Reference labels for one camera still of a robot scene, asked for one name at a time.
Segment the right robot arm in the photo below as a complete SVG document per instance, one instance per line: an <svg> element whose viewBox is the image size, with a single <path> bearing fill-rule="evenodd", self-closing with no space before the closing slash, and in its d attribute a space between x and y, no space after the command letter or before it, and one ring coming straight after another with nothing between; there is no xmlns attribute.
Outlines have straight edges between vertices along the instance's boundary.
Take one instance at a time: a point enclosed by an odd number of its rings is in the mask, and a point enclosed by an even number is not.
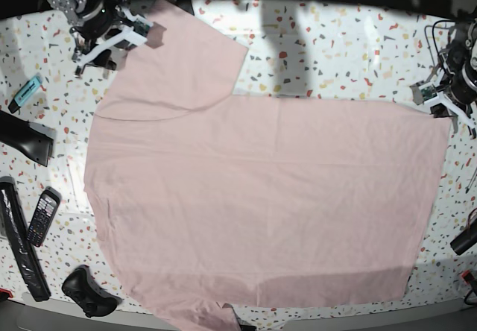
<svg viewBox="0 0 477 331"><path fill-rule="evenodd" d="M62 12L70 25L69 33L75 41L72 60L79 63L82 57L99 47L97 57L89 58L76 68L80 77L87 66L116 70L111 58L112 49L104 48L99 40L107 40L119 33L119 5L125 0L47 0L51 8Z"/></svg>

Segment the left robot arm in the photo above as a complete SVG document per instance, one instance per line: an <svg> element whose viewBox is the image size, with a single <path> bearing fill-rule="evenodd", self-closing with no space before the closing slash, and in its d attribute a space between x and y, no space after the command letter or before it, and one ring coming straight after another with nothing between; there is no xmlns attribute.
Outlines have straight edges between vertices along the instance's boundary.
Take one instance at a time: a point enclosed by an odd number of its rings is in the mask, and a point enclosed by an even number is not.
<svg viewBox="0 0 477 331"><path fill-rule="evenodd" d="M438 48L435 31L444 28L449 30L449 42L444 48ZM470 119L471 105L476 103L476 18L438 20L431 32L437 66L443 71L439 84L452 104Z"/></svg>

